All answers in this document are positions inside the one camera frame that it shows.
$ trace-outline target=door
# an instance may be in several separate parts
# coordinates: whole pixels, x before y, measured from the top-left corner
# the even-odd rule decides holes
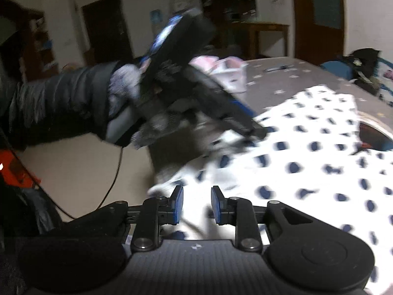
[[[99,0],[82,7],[87,33],[97,63],[132,62],[121,0]]]
[[[294,0],[295,57],[315,65],[344,50],[343,0]]]

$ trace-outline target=floor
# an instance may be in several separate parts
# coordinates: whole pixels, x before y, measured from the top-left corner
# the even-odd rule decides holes
[[[88,134],[27,148],[20,157],[42,180],[52,199],[72,216],[80,217],[95,210],[105,196],[117,170],[119,153],[118,147]],[[124,149],[116,184],[104,204],[125,200],[129,205],[140,205],[153,184],[148,149],[129,146]]]

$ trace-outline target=black sleeve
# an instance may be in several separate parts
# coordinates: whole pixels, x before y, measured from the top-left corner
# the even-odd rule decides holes
[[[19,84],[2,121],[8,117],[11,144],[23,149],[89,132],[104,139],[109,80],[119,67],[99,64]]]

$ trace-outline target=pen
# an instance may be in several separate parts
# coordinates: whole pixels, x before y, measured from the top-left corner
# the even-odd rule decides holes
[[[276,68],[269,68],[269,69],[264,69],[264,72],[272,72],[272,71],[278,71],[278,70],[286,70],[286,69],[290,69],[293,68],[294,65],[282,65],[282,66],[278,66]]]

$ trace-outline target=black device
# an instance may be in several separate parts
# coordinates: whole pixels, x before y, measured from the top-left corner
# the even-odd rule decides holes
[[[149,120],[151,112],[165,108],[180,112],[196,108],[243,136],[262,140],[267,131],[252,119],[249,111],[214,79],[189,65],[214,35],[215,27],[196,8],[169,21],[141,62],[145,71],[140,82],[139,113]],[[117,143],[134,123],[132,110],[126,107],[109,123],[106,140]]]
[[[160,226],[179,222],[182,203],[178,185],[169,198],[115,202],[29,241],[19,255],[26,295],[366,295],[374,255],[357,237],[279,201],[226,199],[214,186],[216,223],[235,226],[235,241],[162,239]]]

